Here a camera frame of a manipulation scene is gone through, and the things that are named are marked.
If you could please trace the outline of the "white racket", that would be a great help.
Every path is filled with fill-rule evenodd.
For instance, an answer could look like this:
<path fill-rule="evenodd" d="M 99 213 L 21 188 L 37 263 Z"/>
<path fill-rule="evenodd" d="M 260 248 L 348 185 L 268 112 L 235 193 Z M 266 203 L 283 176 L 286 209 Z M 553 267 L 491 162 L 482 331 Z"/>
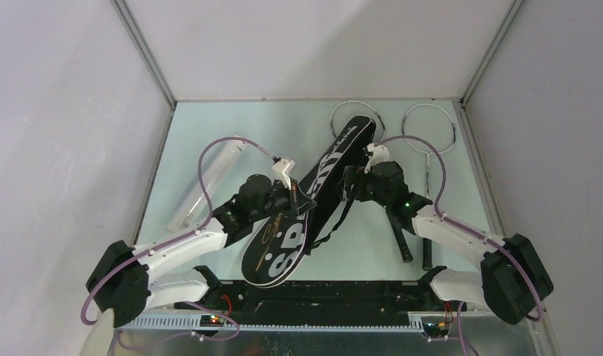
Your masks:
<path fill-rule="evenodd" d="M 343 128 L 350 119 L 356 116 L 369 117 L 376 124 L 376 128 L 380 130 L 379 133 L 375 133 L 374 138 L 372 139 L 373 142 L 379 142 L 386 137 L 386 125 L 382 116 L 371 105 L 360 100 L 346 100 L 338 103 L 332 109 L 329 121 L 329 128 L 332 136 L 336 137 L 337 132 Z M 392 216 L 387 210 L 385 210 L 385 213 L 392 228 L 402 261 L 404 263 L 412 262 L 414 257 L 397 218 Z"/>
<path fill-rule="evenodd" d="M 431 144 L 438 153 L 451 150 L 456 141 L 456 129 L 452 117 L 442 107 L 430 103 L 413 105 L 405 114 L 401 123 L 401 132 L 406 136 L 416 136 Z M 425 156 L 424 193 L 430 193 L 430 160 L 434 155 L 426 144 L 406 139 L 408 146 Z"/>

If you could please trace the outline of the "white shuttlecock tube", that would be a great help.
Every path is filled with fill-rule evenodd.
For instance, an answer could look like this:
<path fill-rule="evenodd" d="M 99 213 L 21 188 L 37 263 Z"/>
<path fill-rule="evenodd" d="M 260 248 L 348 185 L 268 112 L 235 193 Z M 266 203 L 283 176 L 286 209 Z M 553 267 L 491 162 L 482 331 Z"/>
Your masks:
<path fill-rule="evenodd" d="M 168 231 L 177 233 L 185 228 L 195 226 L 205 219 L 208 203 L 200 185 L 201 181 L 203 181 L 212 200 L 215 191 L 236 165 L 246 146 L 245 142 L 237 140 L 229 140 L 216 145 L 213 157 L 206 159 L 204 162 L 202 175 L 196 175 L 192 179 L 191 185 L 189 185 L 190 190 L 182 195 L 181 204 L 165 227 Z"/>

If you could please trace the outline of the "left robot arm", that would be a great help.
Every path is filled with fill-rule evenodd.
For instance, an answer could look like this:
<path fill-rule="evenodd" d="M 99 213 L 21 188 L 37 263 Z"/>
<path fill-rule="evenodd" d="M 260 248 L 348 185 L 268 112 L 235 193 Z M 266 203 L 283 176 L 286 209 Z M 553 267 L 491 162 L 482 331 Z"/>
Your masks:
<path fill-rule="evenodd" d="M 122 240 L 111 243 L 85 286 L 101 312 L 113 313 L 115 329 L 157 306 L 196 302 L 204 309 L 212 309 L 220 302 L 221 289 L 207 267 L 197 266 L 182 274 L 172 274 L 171 270 L 241 241 L 261 220 L 298 217 L 316 205 L 300 190 L 297 181 L 287 188 L 279 180 L 254 174 L 201 226 L 140 247 Z"/>

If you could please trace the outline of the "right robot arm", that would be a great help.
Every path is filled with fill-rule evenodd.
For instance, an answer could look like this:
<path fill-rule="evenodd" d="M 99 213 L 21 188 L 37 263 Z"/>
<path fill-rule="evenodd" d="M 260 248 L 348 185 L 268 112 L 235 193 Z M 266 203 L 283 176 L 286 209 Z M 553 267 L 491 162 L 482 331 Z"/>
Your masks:
<path fill-rule="evenodd" d="M 474 271 L 435 267 L 420 280 L 419 303 L 429 310 L 461 301 L 490 310 L 515 325 L 554 290 L 532 242 L 522 234 L 487 233 L 437 212 L 432 200 L 411 192 L 394 161 L 370 169 L 348 166 L 343 175 L 348 200 L 381 206 L 398 230 L 434 241 L 459 253 Z"/>

